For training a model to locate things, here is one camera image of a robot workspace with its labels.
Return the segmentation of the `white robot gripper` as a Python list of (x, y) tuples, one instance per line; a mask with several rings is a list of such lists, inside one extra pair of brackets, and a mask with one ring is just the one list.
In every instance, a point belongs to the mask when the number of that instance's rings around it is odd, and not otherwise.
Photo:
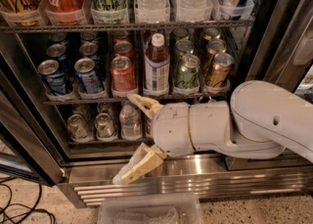
[(153, 171), (166, 158), (181, 157), (190, 153), (189, 106), (186, 103), (162, 106), (157, 100), (138, 94), (127, 99), (152, 119), (152, 134), (156, 145), (142, 143), (132, 158), (113, 177), (115, 185), (130, 184)]

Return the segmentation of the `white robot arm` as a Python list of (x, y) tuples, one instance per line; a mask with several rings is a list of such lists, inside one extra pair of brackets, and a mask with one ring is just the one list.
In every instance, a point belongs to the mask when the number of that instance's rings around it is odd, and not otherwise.
[(150, 120), (155, 144), (142, 144), (113, 177), (115, 185), (136, 181), (166, 157), (215, 151), (239, 158), (268, 159), (290, 149), (313, 161), (313, 105), (260, 80), (247, 81), (231, 99), (189, 105), (128, 97)]

